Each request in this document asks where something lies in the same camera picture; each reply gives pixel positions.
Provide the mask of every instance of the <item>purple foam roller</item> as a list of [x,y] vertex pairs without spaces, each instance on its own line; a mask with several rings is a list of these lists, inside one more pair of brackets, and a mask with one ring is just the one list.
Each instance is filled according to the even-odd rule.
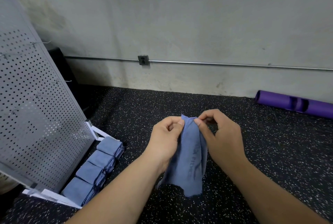
[[257,92],[255,101],[258,104],[333,119],[333,104],[331,103],[262,90]]

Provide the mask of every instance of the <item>microfiber towel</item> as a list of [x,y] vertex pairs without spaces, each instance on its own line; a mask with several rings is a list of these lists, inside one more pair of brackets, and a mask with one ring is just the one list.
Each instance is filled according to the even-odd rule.
[[77,177],[74,177],[61,192],[79,206],[87,204],[97,193],[96,187]]
[[125,150],[122,142],[117,141],[115,138],[109,136],[105,137],[97,145],[97,149],[106,154],[114,156],[116,159],[119,159]]
[[115,164],[114,156],[108,155],[99,150],[95,150],[87,161],[102,168],[106,174],[109,174],[113,170]]
[[78,169],[75,175],[87,183],[97,187],[101,187],[105,182],[105,172],[103,169],[90,162],[85,162]]
[[184,190],[186,197],[202,193],[202,178],[206,171],[207,144],[198,126],[195,124],[196,117],[181,115],[185,121],[176,153],[172,157],[161,184],[174,184]]

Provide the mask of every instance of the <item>towel logo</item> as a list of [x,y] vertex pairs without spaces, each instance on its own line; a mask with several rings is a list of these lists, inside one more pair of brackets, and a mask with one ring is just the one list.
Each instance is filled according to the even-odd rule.
[[197,164],[195,167],[194,167],[194,171],[193,171],[193,166],[194,166],[194,162],[195,162],[195,159],[196,159],[196,156],[197,156],[197,153],[198,151],[200,150],[200,143],[197,143],[194,147],[194,150],[193,150],[193,156],[192,156],[192,160],[189,164],[189,172],[187,174],[187,179],[190,179],[192,177],[192,174],[194,174],[194,179],[195,179],[195,173],[197,171],[197,169],[199,168],[200,166],[200,163]]

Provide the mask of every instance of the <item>electrical outlet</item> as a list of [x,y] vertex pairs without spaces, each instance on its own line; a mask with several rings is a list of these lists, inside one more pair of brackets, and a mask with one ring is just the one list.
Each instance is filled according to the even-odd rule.
[[139,65],[149,65],[149,58],[147,55],[138,56]]

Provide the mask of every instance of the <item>concrete wall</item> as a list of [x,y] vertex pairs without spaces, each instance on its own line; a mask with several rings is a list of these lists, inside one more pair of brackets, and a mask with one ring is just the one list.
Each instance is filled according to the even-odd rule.
[[[333,0],[19,0],[67,56],[333,68]],[[333,102],[333,72],[70,59],[80,83]]]

